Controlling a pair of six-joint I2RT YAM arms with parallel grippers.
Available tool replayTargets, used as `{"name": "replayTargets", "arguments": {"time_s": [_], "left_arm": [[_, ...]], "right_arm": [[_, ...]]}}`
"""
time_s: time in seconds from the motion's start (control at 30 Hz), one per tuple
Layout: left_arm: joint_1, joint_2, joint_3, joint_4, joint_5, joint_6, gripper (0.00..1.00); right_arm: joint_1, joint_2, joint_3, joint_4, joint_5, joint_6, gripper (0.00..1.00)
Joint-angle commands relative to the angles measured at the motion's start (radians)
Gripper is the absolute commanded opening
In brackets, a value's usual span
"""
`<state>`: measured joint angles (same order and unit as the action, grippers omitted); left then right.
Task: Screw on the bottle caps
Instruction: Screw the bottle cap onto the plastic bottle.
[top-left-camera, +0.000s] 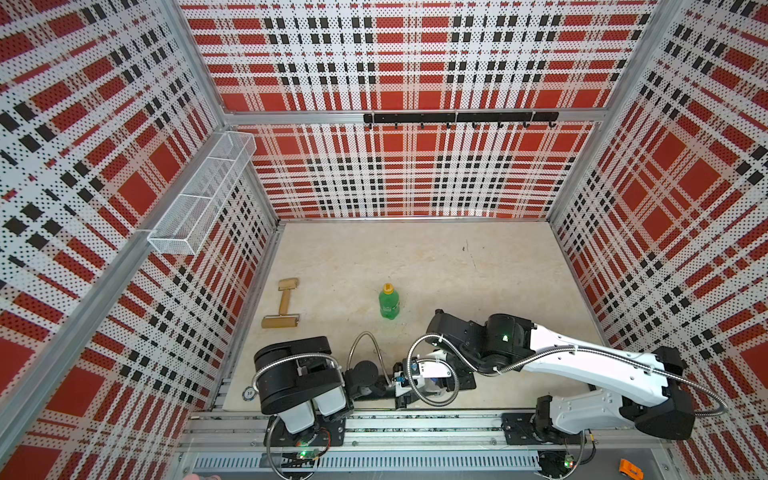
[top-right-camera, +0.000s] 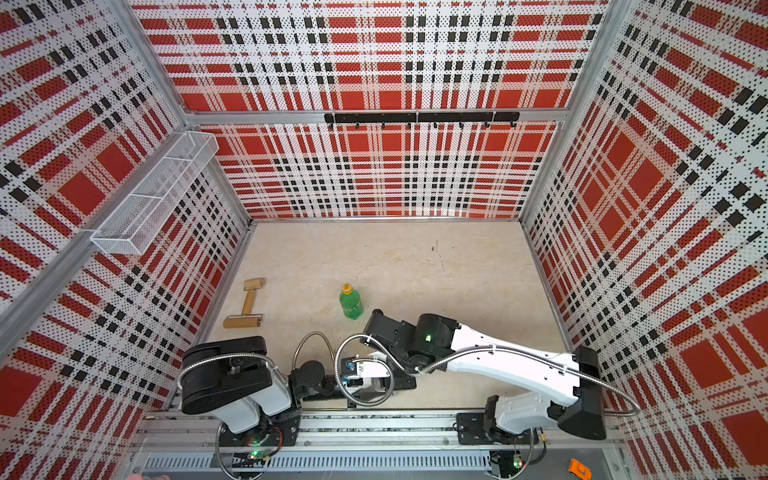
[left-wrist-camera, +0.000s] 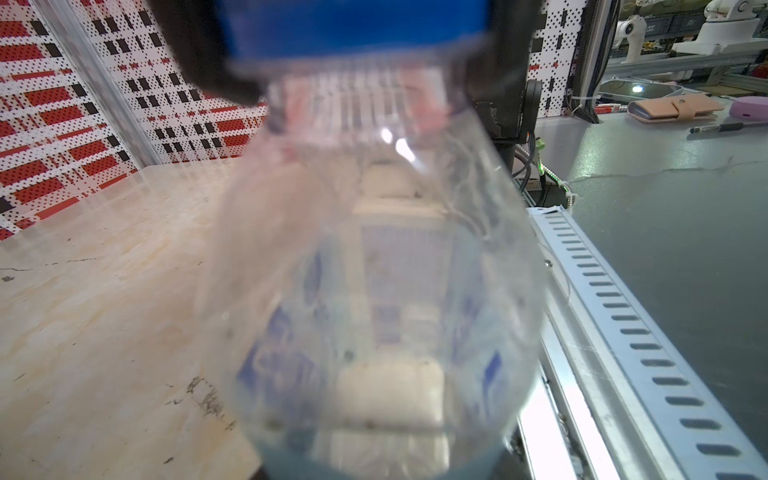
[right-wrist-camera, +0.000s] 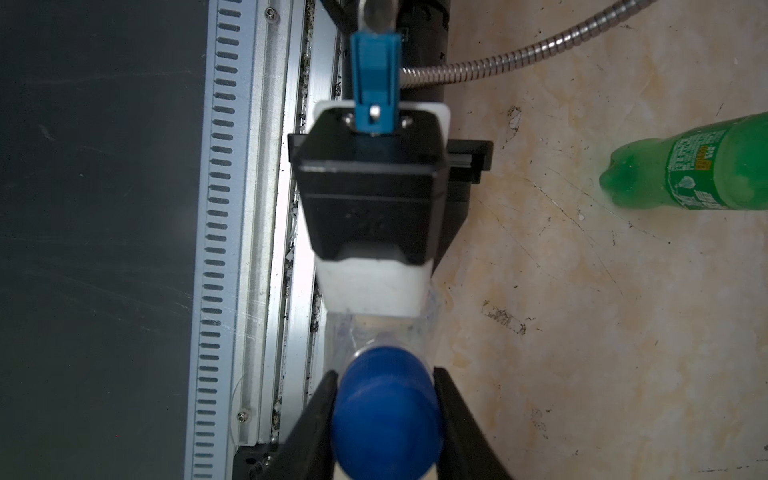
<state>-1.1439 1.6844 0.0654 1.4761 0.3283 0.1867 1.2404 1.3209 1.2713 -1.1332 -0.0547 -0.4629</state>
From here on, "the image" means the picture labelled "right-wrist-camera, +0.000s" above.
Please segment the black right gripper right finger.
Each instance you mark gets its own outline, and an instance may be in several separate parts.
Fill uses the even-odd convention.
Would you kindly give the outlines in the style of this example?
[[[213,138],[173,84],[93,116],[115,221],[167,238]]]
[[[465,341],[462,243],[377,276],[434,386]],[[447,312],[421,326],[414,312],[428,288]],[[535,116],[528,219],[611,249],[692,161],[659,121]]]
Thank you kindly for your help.
[[[486,440],[449,372],[445,368],[435,367],[433,375],[444,426],[437,478],[512,480],[513,477]]]

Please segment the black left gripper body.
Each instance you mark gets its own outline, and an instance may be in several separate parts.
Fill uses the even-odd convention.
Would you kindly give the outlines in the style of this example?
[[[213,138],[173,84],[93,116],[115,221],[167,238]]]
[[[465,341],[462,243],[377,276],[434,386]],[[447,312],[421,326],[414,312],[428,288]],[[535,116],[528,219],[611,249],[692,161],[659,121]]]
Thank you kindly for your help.
[[[289,160],[315,254],[439,264],[468,216],[493,144],[437,136],[291,134]]]

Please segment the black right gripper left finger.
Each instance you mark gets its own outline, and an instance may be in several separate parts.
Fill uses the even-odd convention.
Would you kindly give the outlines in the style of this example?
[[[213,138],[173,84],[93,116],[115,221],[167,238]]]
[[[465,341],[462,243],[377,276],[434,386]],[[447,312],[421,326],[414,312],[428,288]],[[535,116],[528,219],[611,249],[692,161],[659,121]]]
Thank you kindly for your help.
[[[327,372],[286,442],[256,479],[328,480],[334,478],[331,420],[338,374]]]

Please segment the blue bottle cap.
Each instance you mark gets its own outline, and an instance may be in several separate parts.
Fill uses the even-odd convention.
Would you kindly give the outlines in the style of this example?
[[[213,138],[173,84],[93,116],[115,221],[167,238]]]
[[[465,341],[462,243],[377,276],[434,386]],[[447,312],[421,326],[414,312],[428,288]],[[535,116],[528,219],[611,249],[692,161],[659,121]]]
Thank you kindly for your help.
[[[341,378],[331,421],[335,458],[351,479],[420,479],[443,445],[432,376],[405,349],[376,347]]]

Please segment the clear small water bottle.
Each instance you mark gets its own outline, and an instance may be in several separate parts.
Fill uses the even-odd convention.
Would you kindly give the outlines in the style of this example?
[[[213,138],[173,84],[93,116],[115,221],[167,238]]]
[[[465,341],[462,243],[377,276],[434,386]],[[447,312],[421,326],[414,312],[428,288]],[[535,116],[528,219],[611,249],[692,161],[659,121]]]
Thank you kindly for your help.
[[[442,306],[442,296],[431,290],[421,313],[412,318],[328,313],[324,370],[342,376],[362,353],[378,347],[396,347],[415,355],[431,371],[439,343]]]

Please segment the green plastic soda bottle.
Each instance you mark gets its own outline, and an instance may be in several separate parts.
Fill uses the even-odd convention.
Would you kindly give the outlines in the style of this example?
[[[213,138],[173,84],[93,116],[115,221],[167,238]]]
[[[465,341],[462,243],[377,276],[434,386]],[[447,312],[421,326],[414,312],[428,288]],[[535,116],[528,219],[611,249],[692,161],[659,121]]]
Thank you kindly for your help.
[[[626,144],[611,154],[599,184],[626,209],[765,210],[767,114]]]

